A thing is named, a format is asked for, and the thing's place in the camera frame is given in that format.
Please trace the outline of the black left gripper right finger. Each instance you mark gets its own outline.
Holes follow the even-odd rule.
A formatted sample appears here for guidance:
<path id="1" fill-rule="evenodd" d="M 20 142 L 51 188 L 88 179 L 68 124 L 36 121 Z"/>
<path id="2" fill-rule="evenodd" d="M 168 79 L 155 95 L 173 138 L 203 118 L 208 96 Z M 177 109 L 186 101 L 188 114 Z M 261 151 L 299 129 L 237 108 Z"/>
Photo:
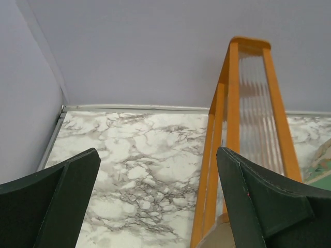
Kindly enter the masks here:
<path id="1" fill-rule="evenodd" d="M 218 148 L 217 166 L 236 247 L 330 247 L 330 191 L 226 147 Z"/>

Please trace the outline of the green patterned paper bag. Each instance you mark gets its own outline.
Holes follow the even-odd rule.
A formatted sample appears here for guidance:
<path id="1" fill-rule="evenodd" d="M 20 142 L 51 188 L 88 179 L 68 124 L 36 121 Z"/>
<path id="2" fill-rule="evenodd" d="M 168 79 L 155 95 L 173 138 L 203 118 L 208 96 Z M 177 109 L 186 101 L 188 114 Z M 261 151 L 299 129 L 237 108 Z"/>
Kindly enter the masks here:
<path id="1" fill-rule="evenodd" d="M 303 170 L 303 182 L 311 184 L 330 176 L 330 139 L 316 151 L 311 164 Z"/>

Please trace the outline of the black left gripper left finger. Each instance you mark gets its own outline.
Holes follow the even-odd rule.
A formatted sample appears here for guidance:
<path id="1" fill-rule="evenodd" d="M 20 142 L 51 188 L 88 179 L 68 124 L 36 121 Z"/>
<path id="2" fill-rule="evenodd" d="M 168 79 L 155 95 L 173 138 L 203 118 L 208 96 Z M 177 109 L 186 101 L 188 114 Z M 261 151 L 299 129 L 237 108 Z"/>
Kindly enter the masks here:
<path id="1" fill-rule="evenodd" d="M 75 247 L 100 162 L 90 148 L 1 184 L 1 247 Z"/>

